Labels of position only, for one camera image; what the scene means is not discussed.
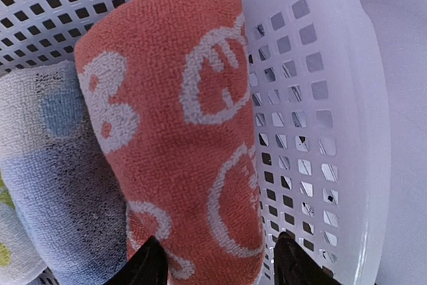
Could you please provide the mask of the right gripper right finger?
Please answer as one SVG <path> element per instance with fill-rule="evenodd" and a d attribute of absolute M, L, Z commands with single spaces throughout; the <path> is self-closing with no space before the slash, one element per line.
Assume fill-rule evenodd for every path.
<path fill-rule="evenodd" d="M 274 284 L 333 285 L 327 275 L 288 234 L 281 233 L 274 247 Z"/>

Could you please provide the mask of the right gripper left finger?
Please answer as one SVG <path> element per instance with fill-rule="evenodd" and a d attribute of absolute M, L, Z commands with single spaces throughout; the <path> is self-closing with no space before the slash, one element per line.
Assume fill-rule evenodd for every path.
<path fill-rule="evenodd" d="M 167 256 L 154 236 L 151 236 L 132 256 L 123 272 L 122 284 L 167 285 Z"/>

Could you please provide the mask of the blue polka dot towel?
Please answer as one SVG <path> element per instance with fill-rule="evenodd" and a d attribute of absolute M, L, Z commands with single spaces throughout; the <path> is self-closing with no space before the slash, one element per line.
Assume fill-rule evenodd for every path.
<path fill-rule="evenodd" d="M 1 177 L 60 284 L 104 284 L 125 265 L 125 202 L 73 62 L 1 78 Z"/>

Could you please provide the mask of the orange patterned towel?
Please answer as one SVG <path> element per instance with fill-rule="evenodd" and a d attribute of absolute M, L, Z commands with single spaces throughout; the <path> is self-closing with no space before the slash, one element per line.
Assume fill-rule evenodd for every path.
<path fill-rule="evenodd" d="M 255 284 L 264 259 L 242 0 L 131 0 L 76 44 L 95 136 L 171 284 Z"/>

